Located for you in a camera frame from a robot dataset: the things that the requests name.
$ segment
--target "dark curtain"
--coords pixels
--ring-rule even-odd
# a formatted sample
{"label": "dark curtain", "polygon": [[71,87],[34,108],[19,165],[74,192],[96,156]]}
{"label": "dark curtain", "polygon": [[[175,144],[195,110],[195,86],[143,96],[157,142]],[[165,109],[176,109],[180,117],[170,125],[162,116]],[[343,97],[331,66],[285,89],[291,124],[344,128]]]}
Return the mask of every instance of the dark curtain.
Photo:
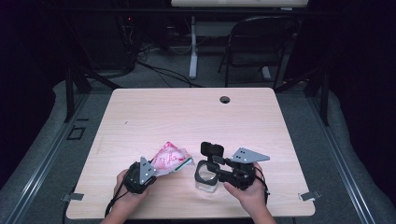
{"label": "dark curtain", "polygon": [[396,17],[391,1],[311,0],[308,10],[345,12],[304,20],[285,77],[331,56],[330,88],[340,100],[350,142],[374,182],[396,204]]}
{"label": "dark curtain", "polygon": [[34,1],[0,3],[0,186],[35,141],[54,105],[64,65]]}

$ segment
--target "metal bracket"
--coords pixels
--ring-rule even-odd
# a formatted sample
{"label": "metal bracket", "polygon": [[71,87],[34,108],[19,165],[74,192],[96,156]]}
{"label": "metal bracket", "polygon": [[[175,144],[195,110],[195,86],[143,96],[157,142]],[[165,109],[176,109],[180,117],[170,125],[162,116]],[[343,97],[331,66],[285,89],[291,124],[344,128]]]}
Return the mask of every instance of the metal bracket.
{"label": "metal bracket", "polygon": [[70,203],[71,200],[77,200],[81,201],[82,198],[84,197],[84,194],[79,194],[79,193],[70,193],[70,194],[64,194],[62,197],[62,201]]}
{"label": "metal bracket", "polygon": [[270,157],[258,152],[240,147],[232,156],[231,161],[239,163],[252,163],[254,161],[269,161]]}
{"label": "metal bracket", "polygon": [[319,191],[313,191],[313,192],[307,192],[304,194],[299,193],[298,197],[300,198],[300,200],[303,200],[304,202],[308,201],[308,200],[314,201],[315,199],[320,198],[321,194]]}
{"label": "metal bracket", "polygon": [[150,177],[152,177],[156,172],[156,169],[154,168],[154,166],[151,165],[151,163],[149,163],[146,158],[141,157],[140,158],[140,175],[139,175],[139,179],[140,179],[140,183],[146,183],[146,181],[149,180]]}

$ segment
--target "person's right hand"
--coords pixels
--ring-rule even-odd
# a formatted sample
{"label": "person's right hand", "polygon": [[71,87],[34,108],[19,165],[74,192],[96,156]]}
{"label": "person's right hand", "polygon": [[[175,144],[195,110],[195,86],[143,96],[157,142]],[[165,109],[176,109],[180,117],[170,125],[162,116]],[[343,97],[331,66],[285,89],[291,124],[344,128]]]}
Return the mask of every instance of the person's right hand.
{"label": "person's right hand", "polygon": [[[262,171],[257,162],[254,162],[254,166]],[[262,174],[256,170],[256,176],[262,177]],[[255,179],[253,184],[245,190],[237,189],[230,183],[224,182],[224,188],[239,200],[242,207],[250,214],[256,224],[276,223],[265,205],[265,186],[262,182]]]}

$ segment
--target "hand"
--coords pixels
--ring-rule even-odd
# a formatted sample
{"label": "hand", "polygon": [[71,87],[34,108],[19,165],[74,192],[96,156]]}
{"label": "hand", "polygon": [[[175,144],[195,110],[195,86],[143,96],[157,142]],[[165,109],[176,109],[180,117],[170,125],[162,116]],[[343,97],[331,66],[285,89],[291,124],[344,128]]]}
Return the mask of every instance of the hand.
{"label": "hand", "polygon": [[[125,177],[127,172],[128,170],[124,170],[117,175],[117,184],[116,187],[114,187],[114,194],[117,193],[122,179]],[[150,187],[151,186],[148,186],[141,194],[133,194],[128,192],[125,186],[122,186],[118,197],[124,193],[126,194],[116,200],[110,213],[106,216],[102,223],[123,223],[134,212],[137,206],[149,195]]]}
{"label": "hand", "polygon": [[[254,166],[262,171],[257,162],[254,162]],[[262,174],[256,170],[256,176],[262,177]],[[253,184],[245,190],[237,189],[230,183],[224,182],[224,188],[239,200],[242,207],[250,214],[256,224],[275,223],[274,218],[265,205],[265,186],[262,182],[255,179]]]}

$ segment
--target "hole in table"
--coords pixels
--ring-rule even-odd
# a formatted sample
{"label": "hole in table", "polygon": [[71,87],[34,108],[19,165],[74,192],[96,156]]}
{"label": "hole in table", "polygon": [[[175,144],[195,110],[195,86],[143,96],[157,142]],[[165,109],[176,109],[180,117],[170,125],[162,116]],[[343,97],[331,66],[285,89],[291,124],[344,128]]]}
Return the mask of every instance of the hole in table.
{"label": "hole in table", "polygon": [[224,103],[224,104],[228,104],[228,103],[230,103],[230,97],[228,97],[228,96],[221,96],[221,97],[220,97],[220,101],[221,101],[222,103]]}

